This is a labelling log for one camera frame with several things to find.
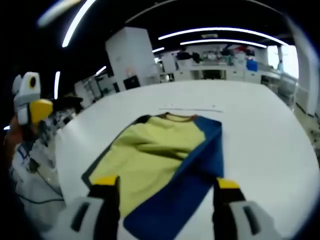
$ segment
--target black cable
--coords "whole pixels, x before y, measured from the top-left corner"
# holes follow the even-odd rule
[[[33,200],[31,200],[31,199],[29,199],[29,198],[26,198],[25,196],[22,196],[22,195],[20,195],[20,194],[18,194],[17,193],[17,195],[20,197],[20,198],[22,198],[22,199],[24,199],[24,200],[26,200],[26,201],[28,201],[29,203],[32,203],[32,204],[46,204],[46,203],[50,203],[50,202],[64,202],[65,200],[64,199],[59,199],[59,198],[57,198],[57,199],[49,199],[49,200],[45,200],[45,201],[33,201]]]
[[[57,190],[55,190],[55,188],[53,186],[50,185],[50,183],[48,183],[46,181],[46,179],[40,174],[40,172],[38,171],[38,169],[36,170],[36,173],[39,174],[40,178],[42,178],[42,180],[45,182],[45,184],[47,184],[49,186],[49,188],[51,188],[52,191],[54,191],[56,194],[58,194],[60,197],[64,197],[62,196],[61,193],[59,193]]]

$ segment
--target desk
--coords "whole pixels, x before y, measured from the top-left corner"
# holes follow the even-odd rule
[[[316,202],[319,166],[294,114],[261,84],[169,82],[100,99],[60,129],[55,139],[66,203],[88,193],[81,175],[120,131],[142,115],[164,112],[221,121],[225,177],[237,181],[246,199],[256,201],[274,218],[284,237],[295,234]],[[212,191],[208,194],[197,219],[212,214]]]

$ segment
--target ceiling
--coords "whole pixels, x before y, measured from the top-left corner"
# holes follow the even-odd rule
[[[10,3],[10,18],[2,29],[7,33],[4,56],[6,62],[4,96],[8,99],[9,121],[13,114],[10,89],[17,74],[27,71],[40,73],[41,91],[44,97],[53,97],[55,72],[60,71],[59,94],[73,90],[74,83],[96,73],[107,66],[112,75],[105,41],[123,26],[139,27],[148,30],[154,49],[165,47],[176,49],[180,42],[199,40],[203,33],[188,33],[158,40],[158,37],[177,31],[203,27],[236,27],[249,29],[271,36],[286,36],[281,40],[293,44],[290,30],[281,14],[247,0],[176,0],[153,8],[126,23],[139,12],[163,0],[96,0],[82,18],[69,45],[62,48],[64,36],[70,23],[84,1],[76,4],[49,26],[38,29],[36,20],[55,1],[29,0]],[[267,1],[273,6],[277,1]],[[238,32],[218,32],[218,38],[237,39],[259,43],[265,39]],[[264,41],[264,45],[275,42]]]

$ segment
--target ceiling light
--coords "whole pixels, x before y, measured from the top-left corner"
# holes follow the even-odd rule
[[[76,14],[76,16],[74,17],[68,31],[66,32],[66,35],[64,37],[63,43],[62,43],[62,47],[65,48],[66,46],[68,46],[72,35],[74,34],[76,27],[78,26],[80,20],[82,19],[82,17],[86,14],[86,12],[88,11],[88,9],[91,7],[91,5],[95,2],[96,0],[87,0],[82,7],[80,8],[80,10],[78,11],[78,13]]]
[[[95,73],[95,75],[99,75],[100,73],[102,73],[103,70],[105,70],[107,67],[106,66],[103,66],[99,71],[97,71]]]
[[[58,98],[59,78],[60,78],[60,72],[57,71],[55,73],[55,78],[54,78],[54,99]]]
[[[177,32],[174,32],[171,34],[161,36],[158,38],[158,40],[167,39],[167,38],[181,35],[181,34],[189,34],[189,33],[203,32],[203,31],[233,31],[233,32],[246,33],[246,34],[253,34],[253,35],[257,35],[257,36],[260,36],[260,37],[263,37],[266,39],[270,39],[270,40],[275,41],[279,44],[289,46],[289,44],[287,44],[284,41],[281,41],[273,36],[269,36],[267,34],[257,32],[257,31],[252,31],[252,30],[247,30],[247,29],[242,29],[242,28],[235,28],[235,27],[202,27],[202,28],[195,28],[195,29],[189,29],[189,30],[184,30],[184,31],[177,31]]]
[[[159,47],[159,48],[157,48],[157,49],[155,49],[155,50],[152,50],[152,52],[153,52],[153,53],[156,53],[156,52],[162,51],[162,50],[164,50],[164,49],[165,49],[164,47]]]
[[[233,39],[203,39],[203,40],[195,40],[195,41],[185,41],[185,42],[181,42],[180,45],[209,43],[209,42],[229,42],[229,43],[253,45],[253,46],[261,47],[264,49],[267,48],[266,45],[262,45],[259,43],[255,43],[255,42],[251,42],[251,41],[233,40]]]

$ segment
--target white tabletop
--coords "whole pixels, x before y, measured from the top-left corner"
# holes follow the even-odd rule
[[[290,109],[267,87],[246,82],[156,84],[106,96],[90,106],[59,130],[55,140],[66,203],[88,193],[82,174],[120,131],[142,115],[164,112],[221,121],[225,178],[238,182],[246,199],[274,218],[281,235],[295,234],[319,194],[317,158]]]

